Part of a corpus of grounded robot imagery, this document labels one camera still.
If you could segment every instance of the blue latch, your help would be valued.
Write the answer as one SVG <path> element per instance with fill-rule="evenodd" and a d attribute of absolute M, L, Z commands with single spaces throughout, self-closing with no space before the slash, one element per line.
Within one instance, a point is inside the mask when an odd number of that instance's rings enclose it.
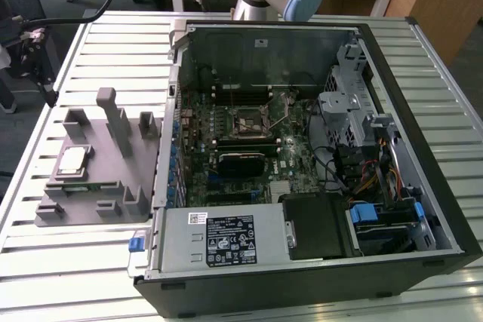
<path fill-rule="evenodd" d="M 144 237 L 134 237 L 129 239 L 128 249 L 130 253 L 144 251 Z"/>
<path fill-rule="evenodd" d="M 356 204 L 350 210 L 352 222 L 373 222 L 377 220 L 376 208 L 373 204 Z"/>
<path fill-rule="evenodd" d="M 423 205 L 421 205 L 421 203 L 419 201 L 416 201 L 414 203 L 414 208 L 416 209 L 416 214 L 417 214 L 417 217 L 421 219 L 424 219 L 424 209 L 423 209 Z"/>

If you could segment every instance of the warning label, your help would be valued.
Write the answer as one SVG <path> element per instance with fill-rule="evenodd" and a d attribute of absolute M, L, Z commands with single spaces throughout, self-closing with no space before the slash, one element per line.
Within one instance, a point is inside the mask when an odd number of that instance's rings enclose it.
<path fill-rule="evenodd" d="M 206 235 L 209 267 L 257 262 L 253 215 L 206 219 Z"/>

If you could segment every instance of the metal bracket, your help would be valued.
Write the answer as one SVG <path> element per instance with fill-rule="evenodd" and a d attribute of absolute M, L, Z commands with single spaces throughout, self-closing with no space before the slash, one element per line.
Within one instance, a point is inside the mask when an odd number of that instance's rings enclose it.
<path fill-rule="evenodd" d="M 285 222 L 285 234 L 287 235 L 287 246 L 289 249 L 294 249 L 297 246 L 297 239 L 295 238 L 294 224 L 292 222 Z"/>
<path fill-rule="evenodd" d="M 343 113 L 353 109 L 360 109 L 357 97 L 352 94 L 343 94 L 342 92 L 323 92 L 318 95 L 321 103 L 322 111 L 328 113 Z"/>

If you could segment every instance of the electronic component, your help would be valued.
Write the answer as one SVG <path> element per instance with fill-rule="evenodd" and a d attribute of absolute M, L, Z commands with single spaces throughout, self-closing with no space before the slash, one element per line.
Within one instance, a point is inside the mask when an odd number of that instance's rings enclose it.
<path fill-rule="evenodd" d="M 270 195 L 272 198 L 272 203 L 278 203 L 279 198 L 282 195 L 290 194 L 290 183 L 286 180 L 283 181 L 272 181 L 269 184 Z"/>
<path fill-rule="evenodd" d="M 294 230 L 295 246 L 289 248 L 292 260 L 335 259 L 360 256 L 352 245 L 349 226 L 339 195 L 283 195 L 285 220 Z"/>
<path fill-rule="evenodd" d="M 135 280 L 163 317 L 395 295 L 479 256 L 367 26 L 313 24 L 179 28 L 177 105 L 202 136 Z"/>
<path fill-rule="evenodd" d="M 264 167 L 263 154 L 223 154 L 218 158 L 218 173 L 221 177 L 256 177 L 262 175 Z"/>

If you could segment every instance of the metal slotted surface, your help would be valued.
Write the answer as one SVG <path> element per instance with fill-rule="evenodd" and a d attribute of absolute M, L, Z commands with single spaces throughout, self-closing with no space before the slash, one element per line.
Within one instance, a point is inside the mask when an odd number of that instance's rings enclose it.
<path fill-rule="evenodd" d="M 108 12 L 95 24 L 79 28 L 57 79 L 58 106 L 44 109 L 0 209 L 0 216 L 6 216 L 0 233 L 2 322 L 163 320 L 132 287 L 126 272 L 128 239 L 149 223 L 37 228 L 33 220 L 65 135 L 60 122 L 68 106 L 82 106 L 90 118 L 104 118 L 95 106 L 97 89 L 115 87 L 116 101 L 128 117 L 137 117 L 141 111 L 163 116 L 170 64 L 168 31 L 176 17 L 208 19 L 201 14 Z M 228 19 L 225 14 L 210 18 Z M 459 88 L 448 75 L 442 77 L 444 70 L 434 53 L 423 47 L 422 36 L 404 20 L 315 18 L 318 22 L 335 20 L 369 24 L 472 230 L 483 241 L 481 124 Z M 377 92 L 383 99 L 382 92 Z M 483 320 L 482 296 L 480 259 L 397 297 L 199 320 Z"/>

